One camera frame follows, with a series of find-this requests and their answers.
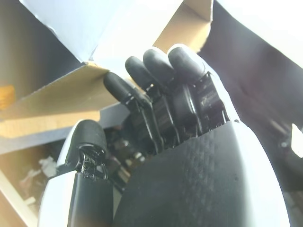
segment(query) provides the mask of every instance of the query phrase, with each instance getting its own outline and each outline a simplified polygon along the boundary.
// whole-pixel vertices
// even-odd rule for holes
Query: orange object
[[[15,88],[12,85],[0,87],[0,110],[4,110],[16,100]]]

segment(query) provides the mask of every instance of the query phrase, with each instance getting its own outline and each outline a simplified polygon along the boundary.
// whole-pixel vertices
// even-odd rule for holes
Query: white light
[[[292,124],[291,147],[297,156],[303,157],[303,133],[295,124]]]

